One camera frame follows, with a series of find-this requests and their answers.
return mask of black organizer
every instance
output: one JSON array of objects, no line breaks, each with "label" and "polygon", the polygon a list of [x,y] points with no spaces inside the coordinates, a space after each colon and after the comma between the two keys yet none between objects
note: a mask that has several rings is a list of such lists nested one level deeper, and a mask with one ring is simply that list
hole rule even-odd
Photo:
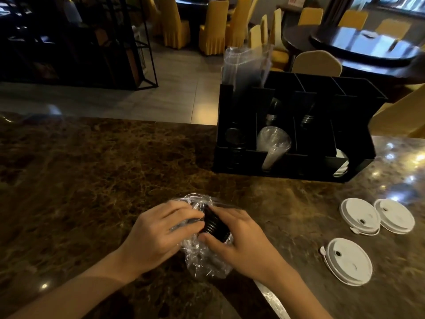
[{"label": "black organizer", "polygon": [[[368,123],[387,99],[368,80],[271,71],[264,88],[249,88],[237,102],[232,96],[233,86],[222,84],[215,172],[346,182],[376,156]],[[270,171],[264,172],[261,166],[267,153],[256,151],[256,141],[266,126],[273,97],[283,103],[273,125],[289,134],[292,147]],[[311,128],[305,130],[301,120],[313,102],[318,112]],[[238,129],[244,140],[229,144],[229,128]],[[342,177],[333,176],[346,161],[336,157],[336,148],[349,160],[348,171]]]}]

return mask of person's right hand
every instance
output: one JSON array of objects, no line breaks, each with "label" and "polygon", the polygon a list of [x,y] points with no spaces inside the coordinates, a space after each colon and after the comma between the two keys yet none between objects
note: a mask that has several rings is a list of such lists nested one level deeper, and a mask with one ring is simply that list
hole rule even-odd
[{"label": "person's right hand", "polygon": [[287,264],[285,260],[246,211],[210,208],[229,227],[234,246],[225,245],[207,233],[199,234],[199,240],[239,273],[267,286],[282,265]]}]

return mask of plastic bag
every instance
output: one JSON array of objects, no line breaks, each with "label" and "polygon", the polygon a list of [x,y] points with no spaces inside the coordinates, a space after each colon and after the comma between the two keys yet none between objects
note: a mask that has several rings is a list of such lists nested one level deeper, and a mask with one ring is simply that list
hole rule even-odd
[{"label": "plastic bag", "polygon": [[[237,208],[228,204],[220,202],[218,199],[207,195],[197,193],[190,193],[183,198],[175,198],[174,200],[183,200],[192,205],[194,209],[198,209],[204,213],[208,210],[208,205],[224,208]],[[184,226],[187,223],[195,222],[198,220],[185,220],[176,225],[171,230]],[[205,220],[205,228],[208,227],[209,221]],[[224,241],[225,244],[233,244],[233,236],[228,232],[228,236]],[[198,240],[198,235],[193,235],[188,239],[182,241],[181,251],[186,255],[186,266],[189,272],[196,279],[219,278],[224,279],[232,270],[232,267],[225,261],[220,259],[213,251],[209,249],[203,242]]]}]

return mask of forearm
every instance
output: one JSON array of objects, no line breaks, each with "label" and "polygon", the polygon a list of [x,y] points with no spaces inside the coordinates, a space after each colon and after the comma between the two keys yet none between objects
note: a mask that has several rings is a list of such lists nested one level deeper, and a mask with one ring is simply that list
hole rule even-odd
[{"label": "forearm", "polygon": [[301,276],[285,261],[265,282],[280,300],[291,319],[332,319]]},{"label": "forearm", "polygon": [[20,309],[9,319],[80,319],[133,278],[122,270],[116,252],[57,289]]}]

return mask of counter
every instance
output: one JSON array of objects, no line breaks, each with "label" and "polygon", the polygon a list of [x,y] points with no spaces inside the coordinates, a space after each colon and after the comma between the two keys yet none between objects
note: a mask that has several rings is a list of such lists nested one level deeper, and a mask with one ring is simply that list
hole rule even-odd
[{"label": "counter", "polygon": [[[376,160],[346,184],[215,174],[214,126],[5,114],[0,120],[0,317],[117,248],[136,217],[199,192],[244,208],[334,318],[423,318],[425,140],[374,137]],[[353,234],[338,204],[392,197],[414,230]],[[339,282],[318,249],[358,243],[374,266],[360,287]],[[90,318],[273,318],[235,271],[191,278],[177,254],[105,300]]]}]

